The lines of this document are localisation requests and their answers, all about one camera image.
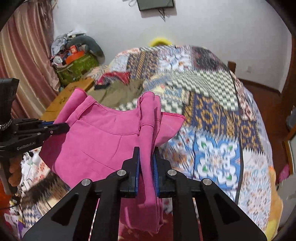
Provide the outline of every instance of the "pink garment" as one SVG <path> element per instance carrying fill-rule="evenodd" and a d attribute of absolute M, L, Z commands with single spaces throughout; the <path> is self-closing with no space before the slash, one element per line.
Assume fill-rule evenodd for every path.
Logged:
<path fill-rule="evenodd" d="M 163 224 L 163 209 L 154 191 L 151 153 L 171 139 L 185 119 L 160 109 L 160 98 L 152 92 L 139 97 L 136 109 L 118 111 L 76 89 L 55 121 L 68 123 L 70 131 L 51 136 L 39 155 L 73 188 L 85 178 L 97 181 L 119 170 L 139 146 L 142 175 L 138 195 L 122 199 L 120 221 L 130 228 L 157 233 Z"/>

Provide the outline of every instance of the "human hand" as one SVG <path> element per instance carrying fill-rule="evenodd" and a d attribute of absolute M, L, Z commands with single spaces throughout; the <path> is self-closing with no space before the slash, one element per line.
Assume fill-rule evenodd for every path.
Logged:
<path fill-rule="evenodd" d="M 13 157 L 9 160 L 10 162 L 9 172 L 12 175 L 9 177 L 8 182 L 13 187 L 18 186 L 22 179 L 22 169 L 20 165 L 21 161 L 22 161 L 22 155 Z"/>

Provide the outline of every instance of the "triangular cutout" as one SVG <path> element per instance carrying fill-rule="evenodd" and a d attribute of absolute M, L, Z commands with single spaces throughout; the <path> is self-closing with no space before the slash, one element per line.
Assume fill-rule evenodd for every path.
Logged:
<path fill-rule="evenodd" d="M 214 198 L 224 224 L 230 224 L 240 220 L 239 214 L 219 194 L 215 194 Z"/>
<path fill-rule="evenodd" d="M 79 195 L 75 194 L 68 202 L 66 202 L 53 216 L 52 221 L 63 226 L 67 226 L 72 217 L 74 208 L 77 204 Z"/>

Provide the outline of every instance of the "olive green garment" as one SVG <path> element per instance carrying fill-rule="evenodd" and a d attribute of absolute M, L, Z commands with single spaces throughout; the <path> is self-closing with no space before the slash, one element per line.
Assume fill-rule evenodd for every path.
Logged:
<path fill-rule="evenodd" d="M 121 81 L 115 81 L 106 89 L 90 90 L 88 95 L 92 96 L 98 103 L 109 108 L 116 108 L 121 104 L 132 102 L 138 98 L 143 91 L 143 80 L 132 79 L 128 85 Z"/>

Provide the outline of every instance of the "silver bolt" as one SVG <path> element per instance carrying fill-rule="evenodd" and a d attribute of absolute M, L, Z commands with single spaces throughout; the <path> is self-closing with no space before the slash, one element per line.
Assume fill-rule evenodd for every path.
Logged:
<path fill-rule="evenodd" d="M 174 176 L 174 175 L 177 174 L 177 171 L 174 170 L 174 169 L 171 169 L 171 170 L 168 170 L 168 174 L 169 174 L 170 176 Z"/>
<path fill-rule="evenodd" d="M 118 170 L 117 171 L 117 175 L 118 176 L 124 176 L 126 174 L 126 171 L 125 170 Z"/>
<path fill-rule="evenodd" d="M 82 181 L 81 181 L 81 184 L 83 185 L 83 186 L 87 186 L 87 185 L 89 185 L 91 183 L 91 181 L 89 180 L 89 179 L 83 179 Z"/>
<path fill-rule="evenodd" d="M 212 184 L 212 180 L 211 179 L 208 179 L 208 178 L 205 178 L 203 181 L 202 181 L 205 185 L 209 186 Z"/>

